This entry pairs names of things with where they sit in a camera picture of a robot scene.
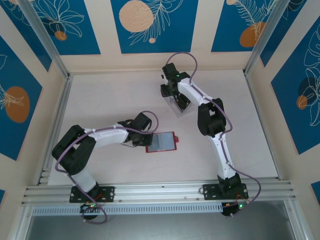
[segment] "beige wall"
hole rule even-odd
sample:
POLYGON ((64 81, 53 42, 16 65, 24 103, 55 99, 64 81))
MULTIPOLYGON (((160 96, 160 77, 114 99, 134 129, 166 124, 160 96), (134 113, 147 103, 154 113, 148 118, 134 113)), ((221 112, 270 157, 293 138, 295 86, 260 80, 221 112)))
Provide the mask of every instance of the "beige wall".
POLYGON ((0 239, 7 239, 26 186, 34 185, 52 129, 64 79, 52 64, 47 72, 36 55, 0 7, 0 36, 7 42, 37 81, 42 92, 17 161, 0 154, 0 189, 5 198, 0 209, 0 239))
MULTIPOLYGON (((191 53, 197 58, 199 69, 243 69, 251 54, 247 52, 216 52, 211 48, 215 39, 225 0, 199 0, 191 53)), ((101 55, 61 56, 72 73, 130 70, 159 70, 172 53, 121 54, 114 15, 109 0, 84 0, 101 55)), ((193 69, 187 57, 176 57, 181 69, 193 69)))
POLYGON ((249 74, 271 148, 285 178, 291 180, 315 239, 320 236, 320 206, 311 183, 320 181, 320 144, 298 155, 271 81, 319 17, 319 9, 319 0, 308 0, 266 68, 259 59, 249 74))

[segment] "white table surface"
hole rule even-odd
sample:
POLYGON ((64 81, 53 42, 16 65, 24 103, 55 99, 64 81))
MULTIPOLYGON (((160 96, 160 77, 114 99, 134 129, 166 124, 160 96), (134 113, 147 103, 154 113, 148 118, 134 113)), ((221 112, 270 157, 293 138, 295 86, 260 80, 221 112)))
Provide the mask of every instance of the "white table surface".
MULTIPOLYGON (((132 119, 143 110, 158 116, 158 133, 174 131, 179 138, 176 151, 146 153, 144 147, 120 144, 95 149, 87 166, 98 183, 217 179, 217 160, 208 139, 198 130, 196 108, 177 118, 161 97, 160 85, 164 82, 161 74, 161 71, 127 71, 74 76, 60 138, 72 125, 99 129, 132 119)), ((234 127, 226 140, 235 167, 254 177, 276 177, 243 72, 199 70, 193 81, 209 96, 223 101, 234 127)), ((67 176, 54 170, 55 163, 48 184, 71 184, 67 176)))

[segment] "purple cable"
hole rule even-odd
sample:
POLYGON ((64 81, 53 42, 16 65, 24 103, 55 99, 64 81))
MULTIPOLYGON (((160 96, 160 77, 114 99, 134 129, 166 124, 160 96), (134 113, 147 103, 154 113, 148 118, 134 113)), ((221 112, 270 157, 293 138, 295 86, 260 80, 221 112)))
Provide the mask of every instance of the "purple cable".
MULTIPOLYGON (((197 59, 195 58, 195 56, 193 56, 193 55, 192 55, 191 53, 189 53, 189 52, 184 52, 184 51, 182 51, 182 52, 176 52, 176 53, 173 54, 171 57, 169 57, 169 59, 166 61, 166 64, 168 64, 168 62, 172 59, 173 56, 178 55, 178 54, 187 54, 187 55, 191 56, 191 57, 194 59, 195 68, 194 68, 193 73, 192 73, 191 76, 190 76, 189 83, 190 83, 190 86, 191 86, 198 94, 201 95, 201 97, 204 97, 204 94, 203 94, 197 87, 195 87, 195 86, 192 84, 192 78, 193 78, 193 76, 195 75, 195 73, 196 73, 196 71, 197 71, 197 68, 198 68, 198 61, 197 61, 197 59)), ((243 176, 245 176, 245 177, 247 177, 247 178, 250 178, 250 179, 256 181, 256 183, 257 183, 258 186, 259 186, 259 190, 258 190, 257 194, 256 194, 256 195, 254 196, 254 198, 247 204, 247 207, 248 207, 248 206, 250 206, 250 205, 257 199, 257 197, 260 195, 260 193, 261 193, 261 188, 262 188, 262 187, 261 187, 261 184, 260 184, 260 182, 258 181, 258 179, 256 179, 255 177, 250 176, 250 175, 248 175, 248 174, 246 174, 246 173, 243 173, 243 172, 237 170, 236 168, 234 168, 234 167, 232 166, 232 164, 230 163, 230 161, 229 161, 229 159, 228 159, 228 156, 227 156, 227 153, 226 153, 226 150, 225 150, 225 146, 224 146, 222 137, 223 137, 223 135, 225 135, 226 133, 231 132, 231 131, 234 129, 234 127, 233 127, 230 119, 229 119, 228 116, 226 115, 225 111, 223 111, 222 108, 221 108, 217 103, 215 103, 214 101, 212 101, 212 99, 209 99, 209 98, 207 98, 207 97, 205 97, 204 99, 207 100, 207 101, 209 101, 210 103, 212 103, 212 104, 222 113, 222 115, 225 117, 225 119, 226 119, 227 122, 229 123, 230 129, 224 131, 224 132, 221 134, 221 136, 220 136, 220 143, 221 143, 221 146, 222 146, 222 151, 223 151, 223 155, 224 155, 224 157, 225 157, 226 163, 227 163, 227 164, 229 165, 229 167, 230 167, 232 170, 234 170, 235 172, 237 172, 237 173, 239 173, 239 174, 241 174, 241 175, 243 175, 243 176)), ((232 216, 236 216, 237 214, 241 213, 241 212, 243 211, 243 209, 245 209, 245 208, 242 208, 240 211, 236 212, 236 213, 233 214, 232 216)))
POLYGON ((156 114, 154 114, 152 111, 142 111, 142 113, 150 113, 152 114, 154 117, 155 117, 155 120, 156 120, 156 126, 154 128, 154 130, 152 131, 139 131, 139 130, 136 130, 136 129, 133 129, 133 128, 130 128, 130 127, 124 127, 124 126, 117 126, 117 127, 113 127, 113 126, 109 126, 109 127, 103 127, 103 128, 100 128, 100 129, 96 129, 95 131, 89 131, 85 134, 83 134, 82 136, 80 136, 79 138, 77 138, 76 140, 74 140, 64 151, 63 153, 60 155, 60 157, 58 158, 58 160, 56 161, 55 163, 55 170, 60 172, 60 173, 65 173, 67 174, 67 176, 69 177, 69 179, 73 182, 73 184, 80 190, 80 192, 82 192, 91 202, 95 203, 96 206, 103 212, 103 215, 104 215, 104 220, 103 221, 99 221, 99 222, 94 222, 94 221, 88 221, 85 219, 85 213, 87 212, 88 209, 90 209, 90 207, 88 207, 87 209, 85 209, 82 213, 82 218, 83 218, 83 221, 85 223, 88 223, 88 224, 94 224, 94 225, 99 225, 99 224, 104 224, 107 222, 107 213, 106 211, 103 209, 103 206, 100 205, 99 203, 97 203, 96 200, 94 200, 92 197, 90 197, 78 184, 77 182, 73 179, 72 176, 70 176, 67 171, 65 170, 61 170, 58 168, 62 158, 66 155, 66 153, 76 144, 78 143, 79 141, 81 141, 81 139, 85 138, 86 136, 90 135, 90 134, 93 134, 94 132, 95 133, 98 133, 98 132, 101 132, 101 131, 105 131, 105 130, 116 130, 116 129, 122 129, 122 130, 130 130, 132 132, 136 132, 136 133, 139 133, 139 134, 144 134, 144 135, 148 135, 148 134, 153 134, 157 129, 158 129, 158 126, 159 126, 159 119, 157 117, 156 114))

